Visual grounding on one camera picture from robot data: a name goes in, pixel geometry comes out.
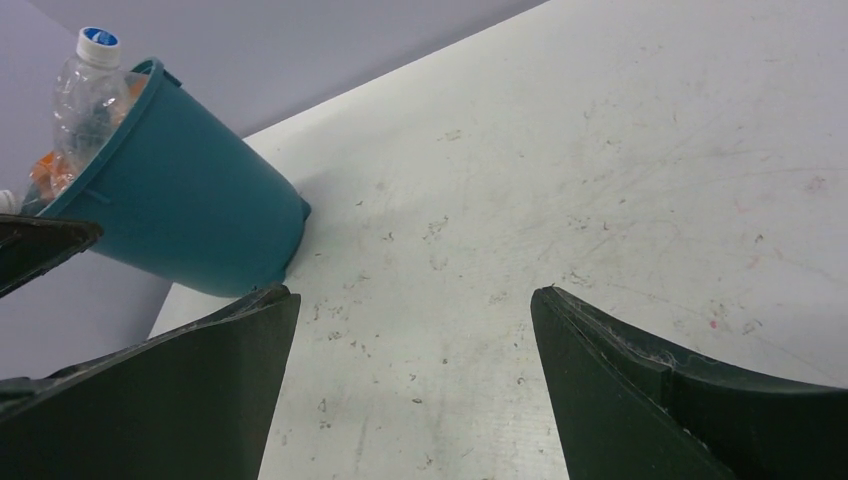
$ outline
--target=gray wall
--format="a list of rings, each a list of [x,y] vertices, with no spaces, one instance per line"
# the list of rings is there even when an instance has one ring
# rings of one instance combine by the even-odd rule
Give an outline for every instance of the gray wall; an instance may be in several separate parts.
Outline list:
[[[125,64],[155,55],[241,134],[542,0],[31,0],[77,31],[112,29]]]
[[[51,148],[50,91],[74,36],[25,0],[0,1],[0,188]],[[41,377],[146,338],[170,284],[84,253],[0,299],[0,378]]]
[[[542,1],[2,0],[0,188],[47,152],[50,85],[83,26],[117,33],[125,66],[160,57],[247,135]],[[71,260],[0,300],[0,378],[145,338],[167,289],[95,254]]]

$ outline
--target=white floor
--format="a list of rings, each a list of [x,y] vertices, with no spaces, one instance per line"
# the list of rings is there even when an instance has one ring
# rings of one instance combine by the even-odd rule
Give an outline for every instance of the white floor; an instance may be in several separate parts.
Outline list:
[[[315,212],[260,477],[566,478],[529,314],[553,283],[848,385],[846,19],[553,0],[251,137]],[[225,303],[175,286],[154,334]]]

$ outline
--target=teal bin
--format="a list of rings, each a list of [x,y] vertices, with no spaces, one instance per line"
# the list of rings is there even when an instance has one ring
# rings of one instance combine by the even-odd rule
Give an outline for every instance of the teal bin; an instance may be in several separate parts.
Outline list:
[[[112,138],[39,215],[89,220],[92,250],[218,296],[285,278],[310,207],[161,61]]]

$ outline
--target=black plastic piece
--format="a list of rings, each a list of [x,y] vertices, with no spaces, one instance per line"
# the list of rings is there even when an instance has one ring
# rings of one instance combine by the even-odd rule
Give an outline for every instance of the black plastic piece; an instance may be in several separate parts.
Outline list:
[[[531,310],[572,480],[848,475],[848,391],[719,362],[558,288]]]
[[[99,225],[0,215],[0,297],[93,245]]]
[[[299,307],[275,286],[49,378],[0,382],[0,478],[256,478]]]

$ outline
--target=bin rim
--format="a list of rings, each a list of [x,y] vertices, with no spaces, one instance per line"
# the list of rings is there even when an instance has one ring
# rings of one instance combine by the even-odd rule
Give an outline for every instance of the bin rim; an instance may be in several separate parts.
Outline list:
[[[124,121],[121,122],[117,130],[115,130],[115,133],[109,137],[109,140],[100,147],[97,155],[95,155],[91,162],[83,169],[82,172],[80,172],[79,176],[77,176],[77,178],[68,185],[65,191],[59,194],[58,197],[53,199],[49,205],[41,210],[37,216],[53,217],[59,215],[69,203],[71,203],[80,193],[86,190],[88,184],[97,176],[98,173],[100,173],[100,170],[103,169],[109,159],[112,158],[112,155],[114,155],[118,148],[120,148],[120,146],[124,143],[124,140],[126,140],[132,129],[135,128],[136,123],[138,123],[141,116],[144,115],[144,112],[147,110],[147,107],[150,105],[150,102],[159,90],[159,86],[162,84],[163,79],[167,78],[178,87],[181,85],[176,78],[165,71],[165,65],[156,57],[145,59],[136,65],[135,68],[132,69],[132,72],[146,73],[148,78],[141,94],[127,113],[126,118],[124,118]]]

